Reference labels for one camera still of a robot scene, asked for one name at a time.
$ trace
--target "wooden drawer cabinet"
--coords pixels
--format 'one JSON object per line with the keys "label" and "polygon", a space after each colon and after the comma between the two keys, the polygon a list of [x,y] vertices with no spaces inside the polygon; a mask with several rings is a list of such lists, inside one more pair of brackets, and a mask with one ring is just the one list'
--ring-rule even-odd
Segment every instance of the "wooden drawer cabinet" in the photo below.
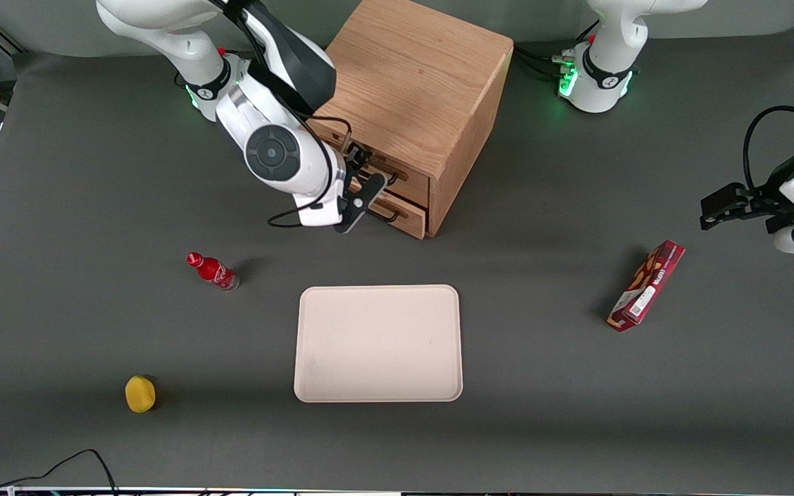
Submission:
{"label": "wooden drawer cabinet", "polygon": [[[372,211],[416,238],[435,236],[489,138],[513,41],[410,0],[363,0],[327,48],[333,100],[367,169],[394,182]],[[310,121],[333,145],[344,125]]]}

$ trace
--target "cardboard box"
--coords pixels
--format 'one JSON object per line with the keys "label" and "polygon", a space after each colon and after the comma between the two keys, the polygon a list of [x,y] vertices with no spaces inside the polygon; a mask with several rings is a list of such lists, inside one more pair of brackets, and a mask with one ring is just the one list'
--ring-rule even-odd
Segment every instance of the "cardboard box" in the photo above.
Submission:
{"label": "cardboard box", "polygon": [[618,304],[611,309],[606,320],[609,326],[624,332],[642,323],[683,254],[684,248],[669,240],[652,251],[636,271],[633,282],[621,295]]}

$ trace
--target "gray table surface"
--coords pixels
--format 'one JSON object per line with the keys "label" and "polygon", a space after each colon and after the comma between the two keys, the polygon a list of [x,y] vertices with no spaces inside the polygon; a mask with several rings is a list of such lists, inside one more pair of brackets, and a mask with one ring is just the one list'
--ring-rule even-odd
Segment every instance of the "gray table surface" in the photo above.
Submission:
{"label": "gray table surface", "polygon": [[[22,60],[0,134],[0,482],[97,448],[121,486],[794,494],[794,256],[760,220],[697,223],[741,179],[747,123],[794,104],[794,32],[652,41],[639,65],[589,116],[514,62],[489,144],[421,242],[372,219],[267,228],[289,196],[163,57]],[[765,178],[794,154],[794,116],[753,148]],[[686,258],[641,327],[612,331],[667,238]],[[201,282],[193,250],[239,266],[240,290]],[[303,290],[423,283],[460,292],[458,401],[295,398]],[[136,373],[159,378],[158,411],[128,411]],[[47,483],[105,480],[83,459]]]}

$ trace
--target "white tray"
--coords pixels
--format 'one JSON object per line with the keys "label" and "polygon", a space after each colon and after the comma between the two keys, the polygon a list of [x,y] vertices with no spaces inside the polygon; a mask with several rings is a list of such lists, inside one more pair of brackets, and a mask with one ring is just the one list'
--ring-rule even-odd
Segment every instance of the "white tray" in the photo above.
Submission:
{"label": "white tray", "polygon": [[303,402],[451,402],[461,395],[452,286],[309,288],[293,390]]}

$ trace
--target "red plastic bottle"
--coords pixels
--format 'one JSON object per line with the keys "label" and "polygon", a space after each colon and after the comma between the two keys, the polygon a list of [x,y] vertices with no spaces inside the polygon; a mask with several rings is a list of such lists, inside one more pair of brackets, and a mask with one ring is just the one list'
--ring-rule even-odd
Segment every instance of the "red plastic bottle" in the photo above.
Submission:
{"label": "red plastic bottle", "polygon": [[204,258],[193,251],[185,261],[195,267],[201,279],[210,282],[211,285],[219,286],[226,292],[234,291],[241,284],[241,279],[234,270],[224,266],[216,258]]}

